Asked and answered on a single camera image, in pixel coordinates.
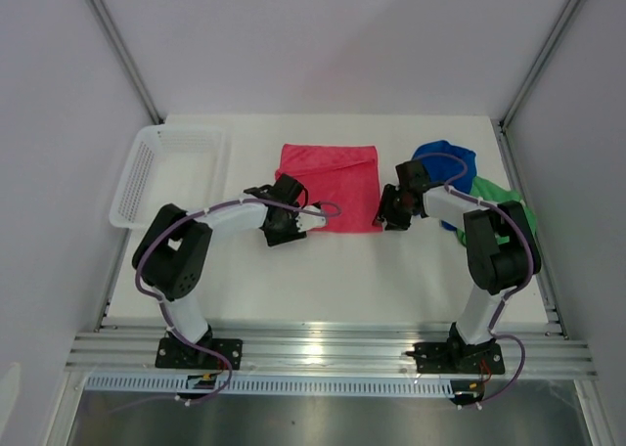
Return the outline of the red towel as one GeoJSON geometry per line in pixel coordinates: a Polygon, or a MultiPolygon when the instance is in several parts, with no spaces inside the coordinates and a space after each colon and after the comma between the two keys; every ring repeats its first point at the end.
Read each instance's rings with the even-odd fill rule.
{"type": "Polygon", "coordinates": [[[323,229],[336,234],[373,234],[380,203],[378,151],[374,146],[285,144],[276,174],[286,173],[308,190],[313,202],[330,201],[341,215],[323,229]]]}

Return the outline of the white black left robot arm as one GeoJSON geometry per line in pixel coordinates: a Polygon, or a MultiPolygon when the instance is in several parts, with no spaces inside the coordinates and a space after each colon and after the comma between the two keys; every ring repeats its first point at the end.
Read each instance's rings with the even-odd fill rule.
{"type": "Polygon", "coordinates": [[[159,305],[188,366],[202,367],[212,355],[205,338],[211,328],[194,294],[209,246],[248,230],[261,231],[268,246],[301,240],[319,224],[320,210],[300,182],[282,175],[207,210],[191,213],[169,203],[157,212],[131,259],[135,285],[159,305]]]}

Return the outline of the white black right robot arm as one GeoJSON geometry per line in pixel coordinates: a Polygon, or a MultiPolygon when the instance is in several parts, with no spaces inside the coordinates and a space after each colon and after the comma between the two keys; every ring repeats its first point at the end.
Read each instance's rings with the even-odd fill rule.
{"type": "Polygon", "coordinates": [[[469,274],[468,303],[450,335],[448,363],[468,371],[482,357],[479,344],[497,337],[495,328],[514,294],[538,273],[541,261],[521,203],[495,203],[452,186],[384,186],[375,222],[386,231],[405,231],[421,216],[445,221],[464,232],[469,274]]]}

